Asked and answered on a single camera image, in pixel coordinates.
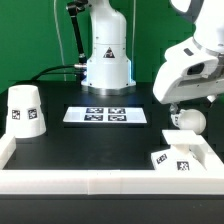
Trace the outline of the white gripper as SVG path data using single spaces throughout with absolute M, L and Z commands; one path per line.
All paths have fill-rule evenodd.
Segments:
M 192 37 L 170 47 L 156 76 L 153 93 L 162 104 L 171 104 L 171 120 L 177 122 L 179 102 L 207 97 L 211 108 L 224 93 L 224 53 L 200 46 Z

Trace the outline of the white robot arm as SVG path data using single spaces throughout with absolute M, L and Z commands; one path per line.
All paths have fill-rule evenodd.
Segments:
M 196 26 L 192 37 L 168 48 L 153 94 L 177 109 L 181 101 L 224 93 L 224 0 L 169 0 Z M 131 61 L 126 56 L 126 19 L 109 0 L 87 0 L 92 22 L 92 55 L 87 60 L 85 90 L 119 95 L 133 88 Z

